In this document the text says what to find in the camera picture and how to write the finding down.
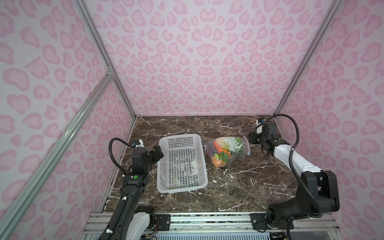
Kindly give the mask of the white perforated plastic basket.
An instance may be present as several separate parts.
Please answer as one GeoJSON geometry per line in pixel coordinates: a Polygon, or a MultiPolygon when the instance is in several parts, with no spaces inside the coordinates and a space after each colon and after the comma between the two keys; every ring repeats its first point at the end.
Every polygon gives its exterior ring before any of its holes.
{"type": "Polygon", "coordinates": [[[162,194],[196,191],[208,184],[202,139],[197,134],[161,138],[157,189],[162,194]]]}

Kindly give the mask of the green lettuce toy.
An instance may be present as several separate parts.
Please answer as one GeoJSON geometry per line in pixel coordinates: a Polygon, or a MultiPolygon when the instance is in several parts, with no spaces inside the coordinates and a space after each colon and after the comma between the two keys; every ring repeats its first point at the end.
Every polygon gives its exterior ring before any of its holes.
{"type": "Polygon", "coordinates": [[[242,154],[243,139],[240,137],[220,137],[215,140],[223,149],[228,150],[230,153],[242,154]]]}

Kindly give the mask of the clear zip top bag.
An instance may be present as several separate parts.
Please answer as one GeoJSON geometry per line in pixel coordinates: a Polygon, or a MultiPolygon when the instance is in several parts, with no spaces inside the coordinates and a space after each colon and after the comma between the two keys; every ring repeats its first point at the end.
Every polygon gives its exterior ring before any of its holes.
{"type": "Polygon", "coordinates": [[[210,140],[204,144],[204,151],[216,168],[228,167],[235,159],[251,154],[246,136],[210,140]]]}

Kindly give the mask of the orange carrot toy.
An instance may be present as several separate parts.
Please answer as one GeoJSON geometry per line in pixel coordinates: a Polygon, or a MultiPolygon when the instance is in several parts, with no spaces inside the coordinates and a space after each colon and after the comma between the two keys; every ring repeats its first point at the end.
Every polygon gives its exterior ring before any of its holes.
{"type": "Polygon", "coordinates": [[[226,149],[223,149],[217,142],[213,142],[216,150],[217,150],[217,158],[224,161],[224,162],[228,162],[230,157],[231,157],[231,154],[228,150],[226,149]]]}

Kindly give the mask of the orange tomato toy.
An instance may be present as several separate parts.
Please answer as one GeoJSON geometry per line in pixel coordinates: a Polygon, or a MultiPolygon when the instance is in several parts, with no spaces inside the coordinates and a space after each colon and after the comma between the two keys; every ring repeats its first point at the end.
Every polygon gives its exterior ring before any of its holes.
{"type": "Polygon", "coordinates": [[[224,162],[224,161],[218,159],[216,156],[212,156],[212,157],[211,157],[211,161],[212,161],[212,163],[214,164],[214,166],[215,166],[216,168],[225,167],[226,164],[227,164],[226,162],[224,162]]]}

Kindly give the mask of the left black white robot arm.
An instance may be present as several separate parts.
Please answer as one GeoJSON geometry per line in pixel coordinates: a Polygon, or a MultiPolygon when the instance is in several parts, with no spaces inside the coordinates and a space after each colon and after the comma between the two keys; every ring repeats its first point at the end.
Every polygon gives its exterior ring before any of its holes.
{"type": "Polygon", "coordinates": [[[152,165],[163,157],[160,146],[155,146],[151,151],[146,148],[133,150],[131,170],[123,171],[125,177],[120,189],[120,202],[99,237],[100,240],[126,239],[137,204],[148,185],[152,165]]]}

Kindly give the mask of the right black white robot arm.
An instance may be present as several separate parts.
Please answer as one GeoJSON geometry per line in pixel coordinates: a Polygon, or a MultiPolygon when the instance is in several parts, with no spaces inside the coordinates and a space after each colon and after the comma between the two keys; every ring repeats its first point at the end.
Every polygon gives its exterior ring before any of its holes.
{"type": "Polygon", "coordinates": [[[278,137],[277,125],[262,120],[249,134],[249,142],[285,164],[298,180],[296,195],[287,201],[269,205],[266,219],[270,225],[289,220],[321,218],[340,209],[337,176],[313,165],[295,147],[278,137]]]}

